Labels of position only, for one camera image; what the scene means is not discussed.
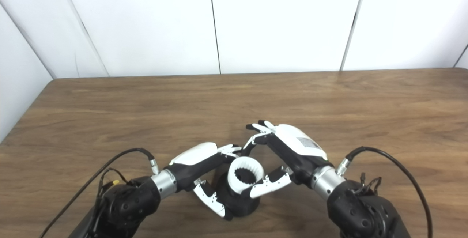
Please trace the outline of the black and white right hand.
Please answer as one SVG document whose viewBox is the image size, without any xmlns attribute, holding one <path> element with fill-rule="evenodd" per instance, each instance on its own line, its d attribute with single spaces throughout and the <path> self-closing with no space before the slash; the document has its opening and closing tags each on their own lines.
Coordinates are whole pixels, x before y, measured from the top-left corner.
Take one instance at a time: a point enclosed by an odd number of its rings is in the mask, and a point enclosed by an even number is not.
<svg viewBox="0 0 468 238">
<path fill-rule="evenodd" d="M 249 156 L 256 145 L 266 145 L 285 166 L 262 176 L 253 186 L 241 192 L 242 197 L 257 198 L 293 182 L 303 184 L 327 199 L 344 182 L 323 149 L 300 129 L 287 124 L 274 126 L 266 120 L 247 124 L 246 128 L 257 133 L 241 150 L 242 156 Z"/>
</svg>

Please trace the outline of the black and white left hand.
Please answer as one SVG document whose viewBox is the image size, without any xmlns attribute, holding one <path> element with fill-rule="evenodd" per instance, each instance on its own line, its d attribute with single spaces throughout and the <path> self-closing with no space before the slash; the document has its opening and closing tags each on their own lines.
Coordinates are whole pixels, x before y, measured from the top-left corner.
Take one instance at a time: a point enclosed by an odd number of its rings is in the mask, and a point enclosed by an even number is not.
<svg viewBox="0 0 468 238">
<path fill-rule="evenodd" d="M 231 221 L 232 212 L 218 198 L 217 192 L 201 176 L 238 158 L 241 147 L 229 144 L 217 147 L 213 142 L 201 143 L 171 160 L 166 170 L 174 176 L 175 192 L 193 191 L 197 197 L 221 218 Z"/>
</svg>

